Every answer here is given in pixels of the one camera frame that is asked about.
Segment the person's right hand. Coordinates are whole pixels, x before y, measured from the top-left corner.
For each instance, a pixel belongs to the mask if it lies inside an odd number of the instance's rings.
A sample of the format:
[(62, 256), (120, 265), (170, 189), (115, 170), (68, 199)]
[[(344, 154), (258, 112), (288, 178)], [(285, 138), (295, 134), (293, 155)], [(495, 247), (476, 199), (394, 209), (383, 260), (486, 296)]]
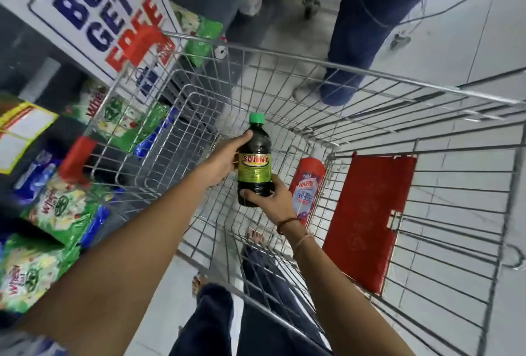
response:
[(260, 208), (266, 217), (277, 226), (278, 222), (288, 218), (297, 218), (293, 208), (292, 194), (277, 174), (272, 174), (273, 192), (268, 198), (267, 206)]

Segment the person's left hand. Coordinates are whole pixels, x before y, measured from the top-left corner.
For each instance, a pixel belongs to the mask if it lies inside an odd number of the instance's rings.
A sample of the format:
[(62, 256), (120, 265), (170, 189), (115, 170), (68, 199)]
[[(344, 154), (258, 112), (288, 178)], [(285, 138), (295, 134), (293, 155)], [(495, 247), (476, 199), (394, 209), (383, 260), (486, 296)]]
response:
[(238, 153), (235, 153), (235, 137), (222, 140), (214, 151), (195, 170), (206, 187), (216, 186), (237, 168)]

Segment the dark bottle with green cap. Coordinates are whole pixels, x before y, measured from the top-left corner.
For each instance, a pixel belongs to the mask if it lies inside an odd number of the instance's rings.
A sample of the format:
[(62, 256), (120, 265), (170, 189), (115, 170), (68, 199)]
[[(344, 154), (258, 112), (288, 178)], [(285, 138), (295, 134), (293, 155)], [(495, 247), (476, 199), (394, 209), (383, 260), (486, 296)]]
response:
[(253, 136), (238, 153), (238, 203), (241, 206), (257, 207), (240, 194), (243, 189), (262, 197), (269, 197), (273, 192), (272, 143), (264, 124), (264, 113), (250, 113), (249, 130)]

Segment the person's left forearm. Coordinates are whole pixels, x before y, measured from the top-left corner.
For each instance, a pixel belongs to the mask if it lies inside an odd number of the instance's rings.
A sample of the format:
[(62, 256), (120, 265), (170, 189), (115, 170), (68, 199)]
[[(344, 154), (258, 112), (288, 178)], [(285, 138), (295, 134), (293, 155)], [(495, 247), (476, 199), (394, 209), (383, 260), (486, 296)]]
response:
[(16, 324), (16, 356), (124, 356), (207, 188), (202, 163), (76, 262)]

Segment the person's right forearm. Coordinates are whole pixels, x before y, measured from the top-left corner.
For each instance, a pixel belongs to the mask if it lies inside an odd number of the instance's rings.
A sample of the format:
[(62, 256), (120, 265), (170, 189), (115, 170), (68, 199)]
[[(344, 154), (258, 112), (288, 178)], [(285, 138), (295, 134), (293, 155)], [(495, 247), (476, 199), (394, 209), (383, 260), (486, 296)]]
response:
[[(305, 234), (299, 222), (284, 228), (292, 248)], [(318, 243), (310, 240), (295, 256), (335, 356), (416, 356)]]

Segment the red thread wristband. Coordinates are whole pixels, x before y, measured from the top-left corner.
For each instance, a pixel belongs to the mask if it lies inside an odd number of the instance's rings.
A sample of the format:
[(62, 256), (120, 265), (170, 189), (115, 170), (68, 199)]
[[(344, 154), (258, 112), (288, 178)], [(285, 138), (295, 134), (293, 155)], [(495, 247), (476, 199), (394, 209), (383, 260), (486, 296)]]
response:
[(283, 221), (280, 221), (280, 222), (278, 222), (278, 224), (276, 226), (277, 233), (280, 234), (280, 235), (284, 235), (284, 228), (290, 222), (299, 222), (299, 223), (301, 223), (301, 221), (298, 218), (288, 218), (288, 219), (285, 219)]

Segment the red cleaner bottle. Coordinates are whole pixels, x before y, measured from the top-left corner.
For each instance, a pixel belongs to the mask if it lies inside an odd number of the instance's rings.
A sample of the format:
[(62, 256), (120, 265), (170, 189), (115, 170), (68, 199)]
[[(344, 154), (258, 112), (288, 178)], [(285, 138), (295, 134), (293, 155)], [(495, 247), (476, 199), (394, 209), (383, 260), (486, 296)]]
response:
[(317, 151), (313, 151), (309, 157), (302, 158), (289, 187), (294, 212), (304, 227), (307, 227), (308, 218), (326, 173), (321, 158), (321, 154), (318, 154)]

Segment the thin tan thread wristband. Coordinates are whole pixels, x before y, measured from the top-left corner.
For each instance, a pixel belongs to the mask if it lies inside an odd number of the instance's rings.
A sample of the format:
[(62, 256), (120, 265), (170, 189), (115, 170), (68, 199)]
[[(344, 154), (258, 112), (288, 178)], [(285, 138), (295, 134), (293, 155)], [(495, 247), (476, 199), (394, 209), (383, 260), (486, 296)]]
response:
[(296, 257), (295, 255), (300, 251), (301, 246), (308, 243), (310, 240), (313, 240), (314, 244), (316, 244), (315, 236), (313, 234), (305, 234), (297, 241), (293, 246), (294, 257)]

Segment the green detergent packet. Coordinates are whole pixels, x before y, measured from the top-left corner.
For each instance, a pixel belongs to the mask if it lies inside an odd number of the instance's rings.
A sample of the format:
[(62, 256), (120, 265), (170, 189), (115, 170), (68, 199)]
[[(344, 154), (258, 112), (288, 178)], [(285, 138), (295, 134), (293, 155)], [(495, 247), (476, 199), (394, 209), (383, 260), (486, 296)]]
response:
[(93, 123), (97, 133), (112, 146), (133, 153), (164, 123), (170, 109), (156, 102), (141, 112), (122, 96), (108, 95), (108, 92), (101, 82), (85, 80), (79, 99), (65, 107), (65, 115), (86, 125)]
[(82, 240), (100, 206), (95, 197), (55, 173), (21, 217), (71, 247)]
[[(170, 1), (174, 14), (181, 25), (183, 34), (195, 38), (216, 40), (222, 33), (224, 26), (221, 22), (210, 20), (202, 15), (189, 11)], [(188, 40), (185, 45), (187, 59), (194, 67), (202, 67), (205, 59), (212, 53), (213, 46), (208, 42)]]
[(25, 313), (79, 258), (80, 246), (11, 233), (0, 237), (0, 310)]

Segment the red plastic cart seat flap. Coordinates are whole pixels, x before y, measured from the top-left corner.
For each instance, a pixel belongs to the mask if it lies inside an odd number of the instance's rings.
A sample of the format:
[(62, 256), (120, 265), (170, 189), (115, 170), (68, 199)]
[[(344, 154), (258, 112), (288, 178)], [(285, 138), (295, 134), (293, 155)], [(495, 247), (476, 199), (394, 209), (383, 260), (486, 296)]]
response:
[(417, 157), (352, 154), (323, 250), (366, 291), (380, 295), (397, 234), (391, 214), (403, 213)]

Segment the person's right leg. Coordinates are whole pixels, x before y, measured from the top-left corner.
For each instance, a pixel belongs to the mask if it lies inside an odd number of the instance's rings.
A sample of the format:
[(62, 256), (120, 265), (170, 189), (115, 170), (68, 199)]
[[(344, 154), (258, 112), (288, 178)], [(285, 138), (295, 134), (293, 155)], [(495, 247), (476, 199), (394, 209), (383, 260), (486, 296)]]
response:
[(262, 309), (245, 303), (237, 356), (328, 356), (318, 326), (299, 306), (298, 294), (264, 247), (266, 238), (249, 228), (242, 248), (244, 293), (308, 337), (286, 328)]

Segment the person's leg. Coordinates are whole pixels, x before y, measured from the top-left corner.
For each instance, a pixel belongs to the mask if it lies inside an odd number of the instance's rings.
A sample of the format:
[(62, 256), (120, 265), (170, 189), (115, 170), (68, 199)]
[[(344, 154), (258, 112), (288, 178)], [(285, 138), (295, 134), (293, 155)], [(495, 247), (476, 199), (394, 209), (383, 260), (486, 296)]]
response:
[(168, 356), (232, 356), (233, 297), (202, 274), (192, 281), (194, 313), (180, 329)]
[(308, 337), (286, 328), (262, 309), (245, 303), (237, 356), (328, 356), (318, 326), (299, 306), (298, 294), (264, 247), (266, 238), (249, 228), (242, 248), (244, 293)]

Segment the person's left leg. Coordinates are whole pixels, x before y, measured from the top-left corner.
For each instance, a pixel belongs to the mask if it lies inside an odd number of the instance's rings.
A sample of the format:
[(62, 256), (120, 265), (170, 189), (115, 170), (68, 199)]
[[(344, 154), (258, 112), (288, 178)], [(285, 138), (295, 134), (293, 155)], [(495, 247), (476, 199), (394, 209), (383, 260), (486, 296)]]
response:
[(194, 313), (180, 329), (168, 356), (232, 356), (233, 297), (202, 274), (192, 281)]

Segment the white promotional sign board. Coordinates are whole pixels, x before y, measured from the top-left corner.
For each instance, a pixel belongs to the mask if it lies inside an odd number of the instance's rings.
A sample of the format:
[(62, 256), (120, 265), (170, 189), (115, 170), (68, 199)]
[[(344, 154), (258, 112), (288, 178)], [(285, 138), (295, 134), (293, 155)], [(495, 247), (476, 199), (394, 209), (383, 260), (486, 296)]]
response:
[(173, 55), (149, 51), (135, 69), (127, 49), (142, 25), (181, 33), (170, 0), (0, 0), (0, 5), (52, 42), (92, 76), (146, 110), (158, 99)]

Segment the yellow and white shelf tag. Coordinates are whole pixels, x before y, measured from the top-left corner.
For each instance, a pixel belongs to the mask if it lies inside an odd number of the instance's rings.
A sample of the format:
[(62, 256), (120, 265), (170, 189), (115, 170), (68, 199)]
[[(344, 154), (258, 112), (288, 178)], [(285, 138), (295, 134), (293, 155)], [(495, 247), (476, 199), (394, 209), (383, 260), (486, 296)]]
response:
[(0, 93), (0, 174), (10, 174), (28, 147), (58, 114), (8, 93)]

